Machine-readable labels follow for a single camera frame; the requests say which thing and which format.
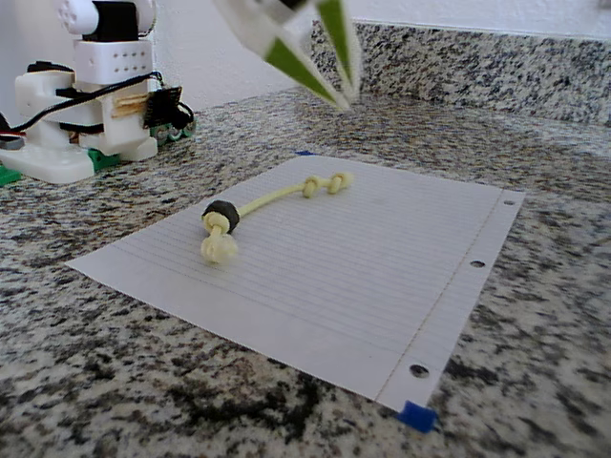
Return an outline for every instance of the painter's tape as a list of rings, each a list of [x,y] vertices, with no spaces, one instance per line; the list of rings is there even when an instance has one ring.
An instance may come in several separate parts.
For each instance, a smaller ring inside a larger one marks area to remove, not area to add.
[[[437,419],[437,414],[431,408],[421,407],[407,401],[403,411],[396,418],[400,422],[426,434],[431,432]]]

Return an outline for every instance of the black cable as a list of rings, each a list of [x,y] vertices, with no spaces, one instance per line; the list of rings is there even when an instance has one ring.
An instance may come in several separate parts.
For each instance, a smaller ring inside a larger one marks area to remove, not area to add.
[[[179,105],[184,108],[189,114],[189,122],[193,122],[193,120],[195,119],[195,114],[193,113],[193,110],[191,110],[191,108],[186,103],[179,102]]]
[[[143,74],[141,76],[135,76],[134,78],[126,79],[120,83],[111,84],[110,86],[106,86],[105,88],[99,89],[92,93],[84,94],[79,98],[75,98],[72,100],[67,100],[62,103],[58,103],[57,105],[52,105],[49,108],[46,108],[42,112],[35,115],[29,121],[24,122],[23,124],[10,128],[10,132],[23,132],[28,130],[31,126],[37,123],[40,119],[45,117],[46,115],[50,115],[51,113],[59,112],[60,110],[65,110],[67,108],[75,107],[76,105],[80,105],[82,103],[91,102],[92,100],[96,100],[103,95],[107,95],[110,93],[115,93],[116,91],[120,91],[121,89],[128,88],[130,86],[134,86],[135,84],[141,83],[142,81],[146,81],[147,79],[155,78],[161,85],[163,85],[163,77],[160,72],[150,72],[147,74]]]

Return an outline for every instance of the black rubber ring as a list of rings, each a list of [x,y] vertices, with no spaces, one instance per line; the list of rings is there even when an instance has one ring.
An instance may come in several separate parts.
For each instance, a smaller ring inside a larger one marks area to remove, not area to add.
[[[226,200],[215,200],[212,202],[206,207],[206,210],[203,212],[201,217],[203,218],[208,213],[212,212],[220,213],[229,220],[229,231],[227,231],[227,234],[231,234],[240,222],[240,214],[238,213],[238,209],[233,203],[227,202]]]

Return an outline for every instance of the white paper sheet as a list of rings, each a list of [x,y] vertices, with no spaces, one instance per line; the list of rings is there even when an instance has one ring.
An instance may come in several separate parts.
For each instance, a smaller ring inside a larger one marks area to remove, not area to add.
[[[200,215],[309,175],[352,172],[330,196],[248,215],[227,265],[200,255]],[[524,196],[344,159],[304,156],[68,263],[91,278],[401,410],[425,405]],[[471,265],[481,260],[483,267]],[[429,370],[412,375],[412,364]]]

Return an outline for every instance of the white robot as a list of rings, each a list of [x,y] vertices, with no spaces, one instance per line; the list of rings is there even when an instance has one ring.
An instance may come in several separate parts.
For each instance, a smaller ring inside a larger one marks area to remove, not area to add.
[[[360,55],[342,0],[214,0],[231,30],[265,62],[345,109],[358,96]],[[339,92],[284,29],[313,4],[337,54]],[[19,111],[11,128],[0,116],[0,161],[51,183],[92,176],[104,164],[152,157],[166,137],[189,136],[193,112],[153,68],[155,0],[53,0],[74,41],[74,69],[36,62],[15,80]],[[160,87],[151,87],[157,80]]]

